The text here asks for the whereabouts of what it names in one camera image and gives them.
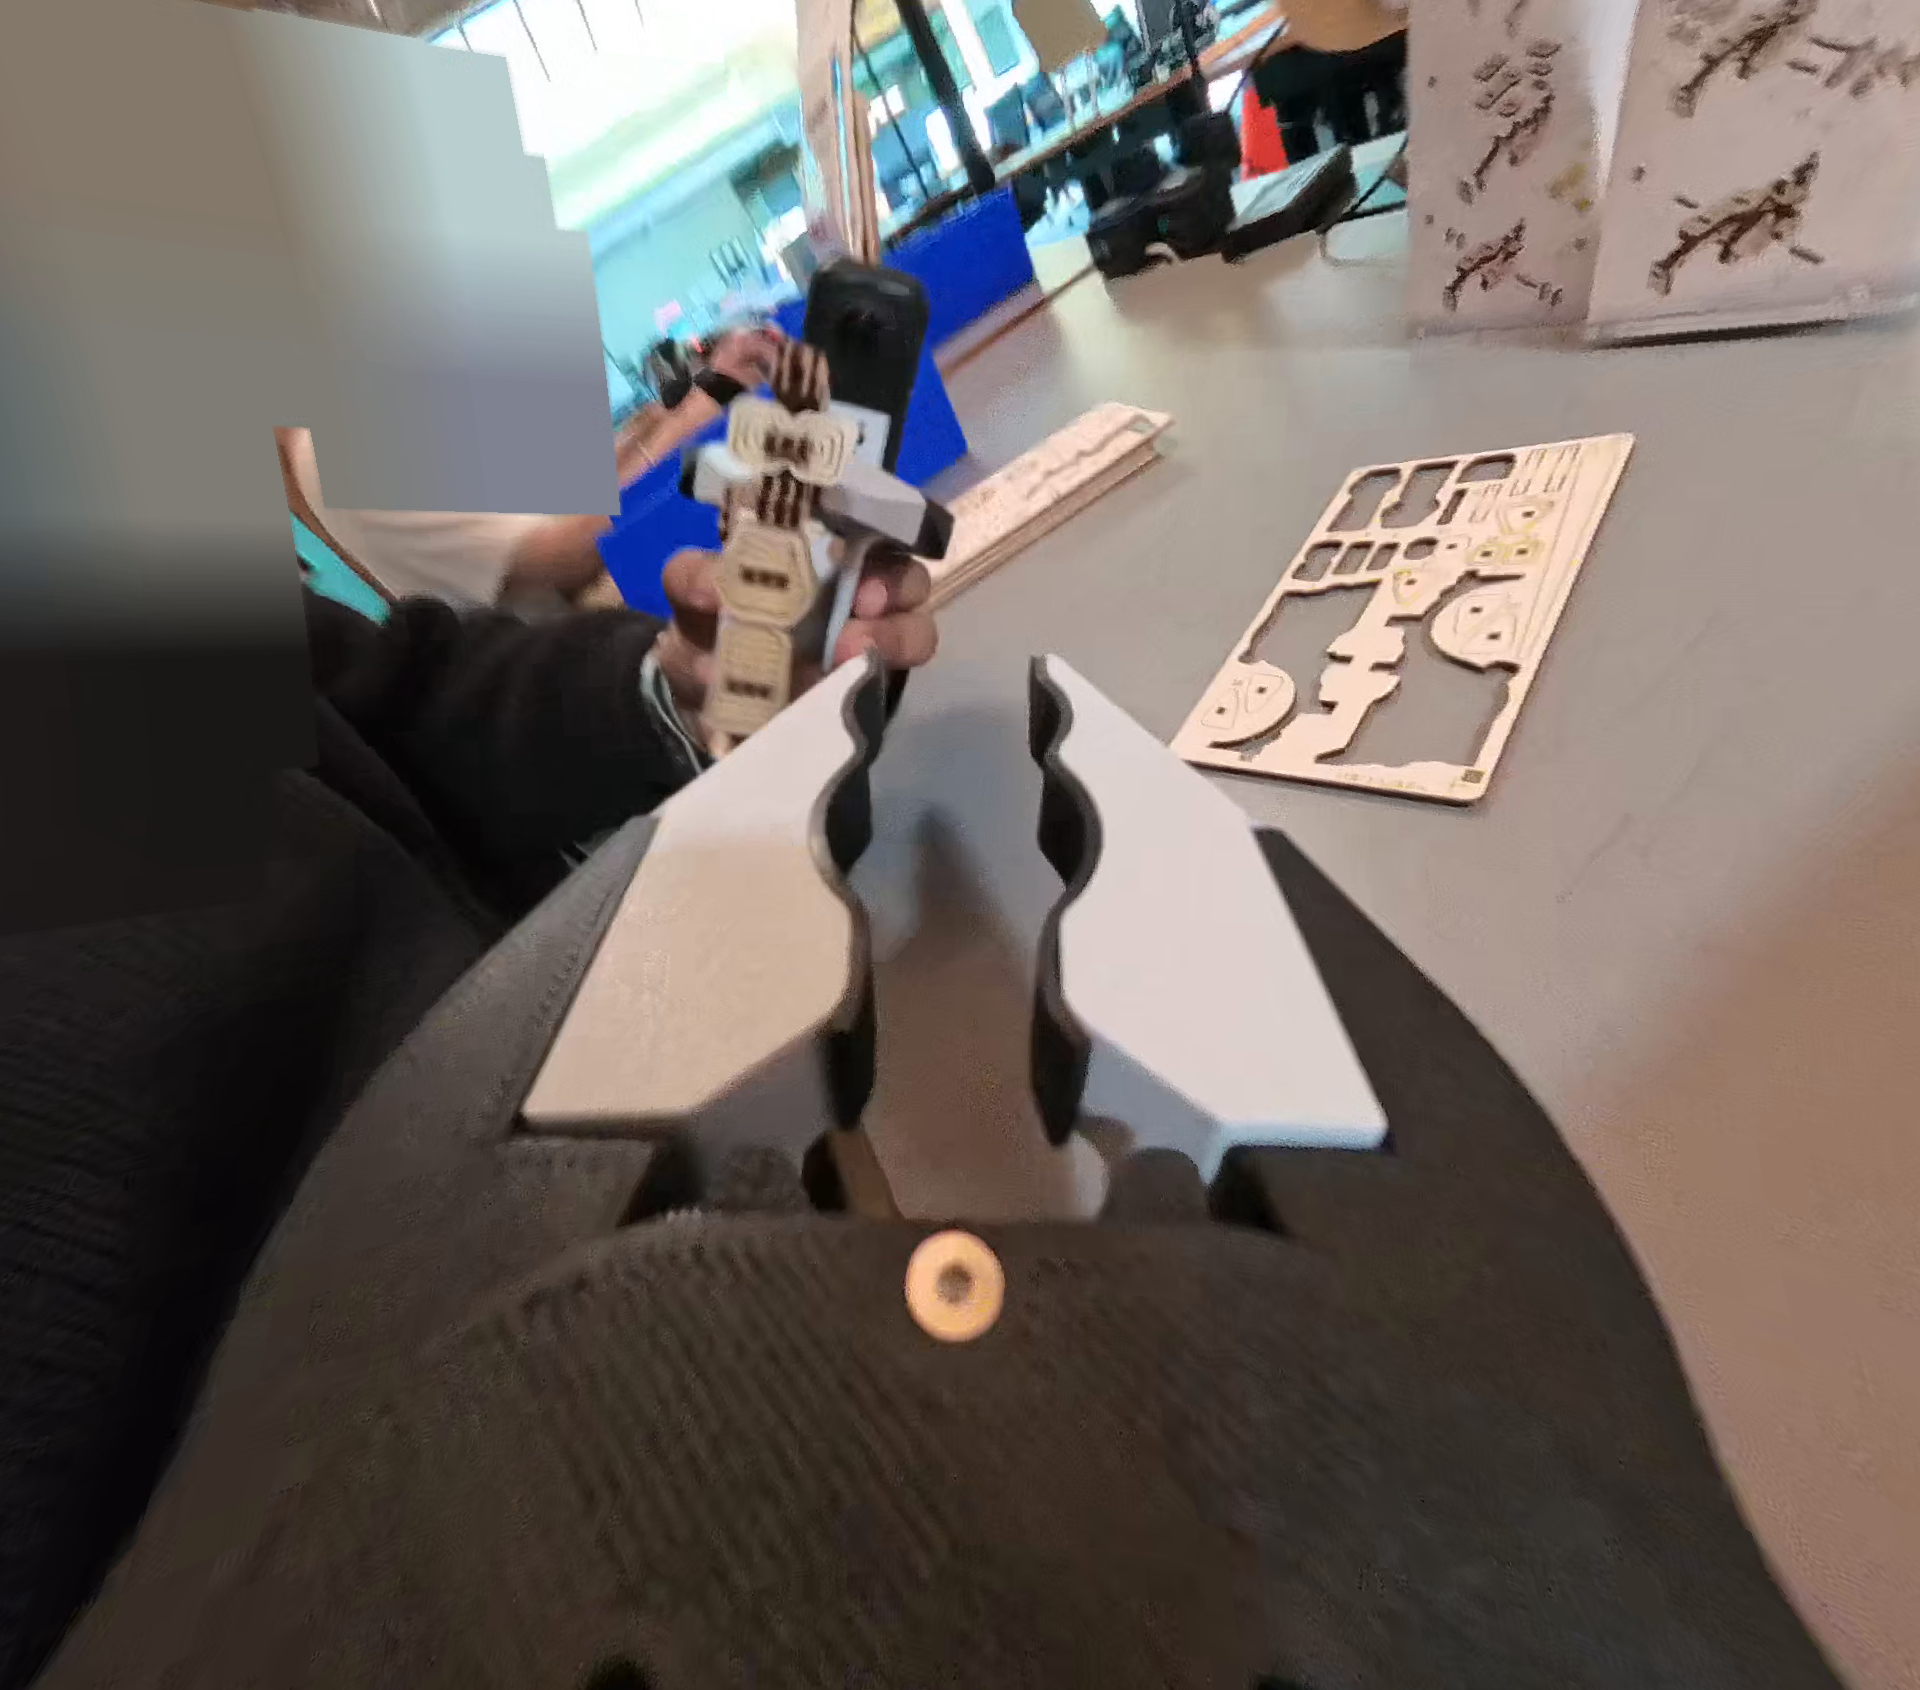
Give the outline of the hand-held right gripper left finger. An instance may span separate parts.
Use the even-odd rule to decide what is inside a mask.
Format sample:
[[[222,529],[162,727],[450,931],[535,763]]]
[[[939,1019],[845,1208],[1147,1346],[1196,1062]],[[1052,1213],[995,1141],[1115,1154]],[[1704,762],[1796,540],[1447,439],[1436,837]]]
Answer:
[[[875,1078],[875,655],[829,671],[651,818],[520,1119],[564,1135],[815,1143]]]

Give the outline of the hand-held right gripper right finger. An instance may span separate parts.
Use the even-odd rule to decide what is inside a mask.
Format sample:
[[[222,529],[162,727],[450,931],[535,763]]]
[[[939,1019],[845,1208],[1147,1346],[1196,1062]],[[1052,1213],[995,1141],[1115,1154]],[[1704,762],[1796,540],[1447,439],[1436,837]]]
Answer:
[[[1381,1149],[1386,1112],[1261,847],[1212,784],[1058,654],[1025,671],[1038,846],[1028,1072],[1048,1143]]]

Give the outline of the wooden puzzle model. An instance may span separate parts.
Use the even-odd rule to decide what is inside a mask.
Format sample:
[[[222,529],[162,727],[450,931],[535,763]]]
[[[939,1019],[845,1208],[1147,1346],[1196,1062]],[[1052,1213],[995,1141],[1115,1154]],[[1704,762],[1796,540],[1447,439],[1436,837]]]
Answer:
[[[829,409],[825,360],[790,340],[774,361],[771,393],[734,400],[722,441],[750,466],[750,484],[719,506],[722,619],[701,719],[713,757],[790,701],[798,632],[822,591],[817,497],[844,474],[853,426]]]

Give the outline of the person's left forearm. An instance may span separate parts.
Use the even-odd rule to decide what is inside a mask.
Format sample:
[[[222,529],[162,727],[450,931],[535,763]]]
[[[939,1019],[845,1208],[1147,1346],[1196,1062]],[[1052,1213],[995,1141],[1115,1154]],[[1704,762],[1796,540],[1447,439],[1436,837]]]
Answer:
[[[407,597],[374,619],[316,591],[301,614],[314,779],[497,917],[708,768],[644,614]]]

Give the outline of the grey desk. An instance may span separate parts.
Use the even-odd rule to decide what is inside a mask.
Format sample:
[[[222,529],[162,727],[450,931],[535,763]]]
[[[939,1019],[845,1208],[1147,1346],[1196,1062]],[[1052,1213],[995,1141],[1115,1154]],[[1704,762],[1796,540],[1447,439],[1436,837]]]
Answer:
[[[1080,242],[942,352],[968,481],[1090,406],[1165,458],[947,601],[875,768],[867,1132],[914,1216],[1091,1208],[1025,1096],[1025,667],[1171,736],[1344,477],[1636,447],[1474,808],[1225,778],[1502,1052],[1636,1248],[1800,1614],[1916,1685],[1916,316],[1592,350],[1404,333],[1401,213],[1113,286]]]

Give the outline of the person's left hand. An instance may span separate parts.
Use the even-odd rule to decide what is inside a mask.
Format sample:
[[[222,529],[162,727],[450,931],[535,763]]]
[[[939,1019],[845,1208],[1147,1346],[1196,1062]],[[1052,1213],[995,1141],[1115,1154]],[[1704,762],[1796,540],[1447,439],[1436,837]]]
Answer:
[[[691,726],[705,719],[713,678],[713,644],[722,621],[719,567],[717,550],[679,550],[662,570],[668,616],[649,655],[668,697]],[[829,644],[828,664],[790,658],[788,697],[794,701],[828,671],[871,655],[885,673],[885,708],[896,712],[909,673],[924,670],[938,644],[939,621],[932,609],[928,567],[906,551],[875,550],[862,567],[848,617]]]

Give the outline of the blue plastic bin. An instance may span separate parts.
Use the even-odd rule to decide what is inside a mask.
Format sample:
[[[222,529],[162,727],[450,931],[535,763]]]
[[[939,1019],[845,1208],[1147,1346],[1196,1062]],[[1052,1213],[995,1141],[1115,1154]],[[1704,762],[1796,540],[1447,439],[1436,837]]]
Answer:
[[[683,491],[683,468],[699,446],[719,439],[725,417],[717,416],[682,446],[670,449],[622,491],[619,511],[599,537],[602,563],[622,601],[636,611],[663,617],[663,566],[683,550],[717,545],[717,510]],[[938,363],[924,352],[908,407],[897,424],[893,472],[914,485],[928,485],[964,462],[968,441],[947,395]]]
[[[995,185],[906,231],[884,268],[924,290],[928,345],[939,345],[1034,288],[1038,272],[1014,185]]]

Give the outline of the stack of wooden puzzle sheets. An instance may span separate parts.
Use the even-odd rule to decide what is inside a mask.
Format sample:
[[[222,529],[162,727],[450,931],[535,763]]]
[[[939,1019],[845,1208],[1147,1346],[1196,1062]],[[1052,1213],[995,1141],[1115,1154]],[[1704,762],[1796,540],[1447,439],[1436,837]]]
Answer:
[[[1012,563],[1160,462],[1177,421],[1163,409],[1099,403],[947,502],[951,532],[930,566],[933,609]]]

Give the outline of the leaning wooden board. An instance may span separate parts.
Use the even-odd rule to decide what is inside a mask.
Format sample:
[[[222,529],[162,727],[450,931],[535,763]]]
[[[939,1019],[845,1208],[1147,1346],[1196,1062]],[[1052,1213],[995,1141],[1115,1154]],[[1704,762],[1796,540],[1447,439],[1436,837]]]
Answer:
[[[880,261],[871,124],[853,70],[855,0],[794,0],[808,228],[862,263]]]

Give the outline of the black battery charger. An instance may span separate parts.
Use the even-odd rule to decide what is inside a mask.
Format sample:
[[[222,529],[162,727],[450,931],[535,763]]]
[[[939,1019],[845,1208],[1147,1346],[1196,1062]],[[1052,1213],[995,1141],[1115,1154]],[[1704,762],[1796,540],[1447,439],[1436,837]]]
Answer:
[[[1115,195],[1088,216],[1088,260],[1106,282],[1137,275],[1158,261],[1190,261],[1212,248],[1205,209],[1177,189]]]
[[[1235,225],[1235,171],[1225,164],[1174,166],[1147,195],[1147,242],[1187,261],[1223,249]]]

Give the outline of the beige chair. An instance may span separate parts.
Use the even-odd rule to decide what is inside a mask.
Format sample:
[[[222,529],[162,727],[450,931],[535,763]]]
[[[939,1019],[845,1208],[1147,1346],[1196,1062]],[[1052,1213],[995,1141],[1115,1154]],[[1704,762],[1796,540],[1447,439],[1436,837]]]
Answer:
[[[1014,19],[1038,70],[1058,78],[1109,41],[1091,0],[1012,0]]]

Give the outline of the long wooden table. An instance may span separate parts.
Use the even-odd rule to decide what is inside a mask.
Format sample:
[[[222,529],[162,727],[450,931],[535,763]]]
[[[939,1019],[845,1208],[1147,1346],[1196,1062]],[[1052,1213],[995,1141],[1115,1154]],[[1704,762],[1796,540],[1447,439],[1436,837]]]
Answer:
[[[1107,180],[1111,160],[1131,147],[1176,157],[1183,121],[1204,107],[1228,107],[1254,64],[1279,48],[1283,30],[1282,7],[1263,1],[1230,18],[1196,64],[1163,49],[1150,67],[1131,70],[1131,53],[1118,44],[1056,73],[1025,59],[986,87],[964,86],[965,136],[995,189],[1012,189],[1021,220],[1034,223],[1064,192]],[[945,107],[912,102],[904,90],[904,75],[888,81],[874,119],[884,237],[924,230],[975,192]]]

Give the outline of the wooden puzzle sheet with cutouts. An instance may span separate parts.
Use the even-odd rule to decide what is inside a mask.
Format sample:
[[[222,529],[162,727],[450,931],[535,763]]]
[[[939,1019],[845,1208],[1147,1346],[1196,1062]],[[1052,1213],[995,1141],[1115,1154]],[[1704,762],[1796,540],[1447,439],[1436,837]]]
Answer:
[[[1468,808],[1491,788],[1636,439],[1346,474],[1169,738],[1187,765]],[[1427,655],[1494,687],[1461,754],[1362,749]]]

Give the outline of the person's black sweater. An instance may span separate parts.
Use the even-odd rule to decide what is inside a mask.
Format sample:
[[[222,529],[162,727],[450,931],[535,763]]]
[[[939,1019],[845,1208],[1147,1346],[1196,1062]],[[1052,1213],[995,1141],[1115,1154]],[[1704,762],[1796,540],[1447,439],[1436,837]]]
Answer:
[[[497,933],[422,801],[298,772],[251,899],[3,944],[1,1680],[142,1517],[344,1107]]]

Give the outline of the white patterned box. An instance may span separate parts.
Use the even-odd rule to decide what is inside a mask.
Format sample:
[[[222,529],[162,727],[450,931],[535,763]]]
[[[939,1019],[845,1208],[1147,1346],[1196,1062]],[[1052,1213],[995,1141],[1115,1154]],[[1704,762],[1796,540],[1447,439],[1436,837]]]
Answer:
[[[1407,0],[1407,328],[1905,310],[1916,75],[1917,0]]]

